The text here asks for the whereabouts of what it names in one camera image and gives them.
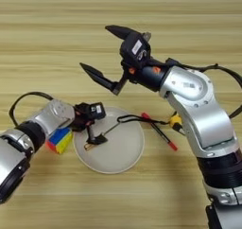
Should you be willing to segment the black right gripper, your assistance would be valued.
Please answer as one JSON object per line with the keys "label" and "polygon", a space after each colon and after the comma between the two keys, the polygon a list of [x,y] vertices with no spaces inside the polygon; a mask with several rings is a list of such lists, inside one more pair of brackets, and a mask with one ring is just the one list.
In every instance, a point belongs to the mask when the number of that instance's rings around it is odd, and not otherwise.
{"label": "black right gripper", "polygon": [[[105,28],[110,31],[111,34],[122,40],[126,40],[128,37],[136,38],[138,36],[136,30],[125,26],[109,25],[105,26]],[[80,66],[94,82],[110,90],[116,96],[119,95],[127,80],[134,84],[141,84],[153,92],[158,92],[164,75],[170,69],[170,66],[166,63],[157,61],[150,62],[142,68],[122,62],[123,69],[127,75],[123,74],[119,81],[111,81],[105,78],[102,72],[88,64],[81,62]]]}

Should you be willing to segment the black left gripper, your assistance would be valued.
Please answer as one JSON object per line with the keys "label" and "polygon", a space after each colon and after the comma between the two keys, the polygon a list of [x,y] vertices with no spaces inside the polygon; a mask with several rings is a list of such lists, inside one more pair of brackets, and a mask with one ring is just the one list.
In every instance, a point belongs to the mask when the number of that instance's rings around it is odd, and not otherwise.
{"label": "black left gripper", "polygon": [[[91,105],[87,103],[80,103],[74,106],[75,118],[71,123],[71,129],[73,132],[82,132],[88,126],[95,123],[94,117],[91,114]],[[108,139],[101,133],[99,136],[91,137],[87,139],[88,144],[100,145],[107,142]]]}

